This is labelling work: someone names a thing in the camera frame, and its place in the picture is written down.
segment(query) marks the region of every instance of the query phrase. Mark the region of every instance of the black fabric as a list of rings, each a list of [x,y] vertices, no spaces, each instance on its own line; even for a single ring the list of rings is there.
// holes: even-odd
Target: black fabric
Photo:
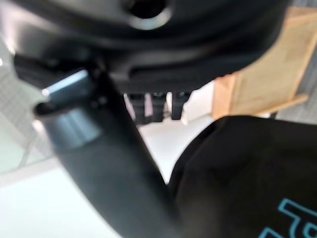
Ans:
[[[169,186],[186,238],[315,238],[317,126],[222,118],[188,146]]]

